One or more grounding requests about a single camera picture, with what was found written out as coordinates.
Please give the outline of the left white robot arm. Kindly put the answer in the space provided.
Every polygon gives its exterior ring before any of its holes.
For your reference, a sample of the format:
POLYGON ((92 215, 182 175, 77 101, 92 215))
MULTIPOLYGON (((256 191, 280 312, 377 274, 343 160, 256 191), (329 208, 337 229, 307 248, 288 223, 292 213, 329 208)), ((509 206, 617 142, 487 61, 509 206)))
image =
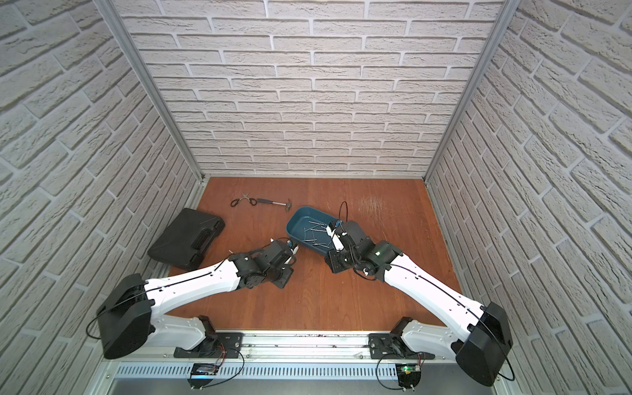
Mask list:
POLYGON ((144 346, 172 347, 176 358, 223 358, 209 317, 184 319, 171 311, 216 294, 253 289, 271 282, 282 289, 293 273, 297 243, 288 238, 263 248, 234 253, 210 267, 164 278, 125 277, 97 309, 94 324, 104 357, 115 360, 144 346))

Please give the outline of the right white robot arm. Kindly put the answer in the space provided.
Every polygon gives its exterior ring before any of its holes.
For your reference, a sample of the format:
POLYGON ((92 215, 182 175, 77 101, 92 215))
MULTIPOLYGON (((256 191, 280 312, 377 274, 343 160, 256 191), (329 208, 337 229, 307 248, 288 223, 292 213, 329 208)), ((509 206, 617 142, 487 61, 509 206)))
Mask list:
POLYGON ((333 273, 353 269, 410 296, 441 321, 440 326, 403 319, 395 334, 412 352, 453 360, 470 378, 490 387, 509 362, 513 347, 508 314, 446 286, 386 240, 374 243, 356 222, 331 221, 325 262, 333 273))

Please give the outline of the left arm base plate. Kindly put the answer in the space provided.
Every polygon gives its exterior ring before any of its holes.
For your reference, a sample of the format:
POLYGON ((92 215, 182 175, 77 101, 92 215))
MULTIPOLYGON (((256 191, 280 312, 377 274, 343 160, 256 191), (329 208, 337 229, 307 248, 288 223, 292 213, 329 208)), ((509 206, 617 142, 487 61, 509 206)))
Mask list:
POLYGON ((218 359, 222 352, 225 352, 227 359, 238 359, 238 352, 241 350, 243 332, 217 332, 207 337, 192 350, 184 350, 176 347, 174 358, 187 359, 218 359))

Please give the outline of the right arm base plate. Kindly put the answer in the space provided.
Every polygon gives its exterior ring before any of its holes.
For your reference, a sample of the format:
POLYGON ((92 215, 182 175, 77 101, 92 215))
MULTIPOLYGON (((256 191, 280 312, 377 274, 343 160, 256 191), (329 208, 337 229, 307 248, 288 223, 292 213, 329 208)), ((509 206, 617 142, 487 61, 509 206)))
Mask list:
POLYGON ((435 355, 426 352, 414 352, 405 345, 401 337, 390 332, 374 332, 368 335, 368 348, 372 360, 383 357, 404 360, 434 360, 435 355))

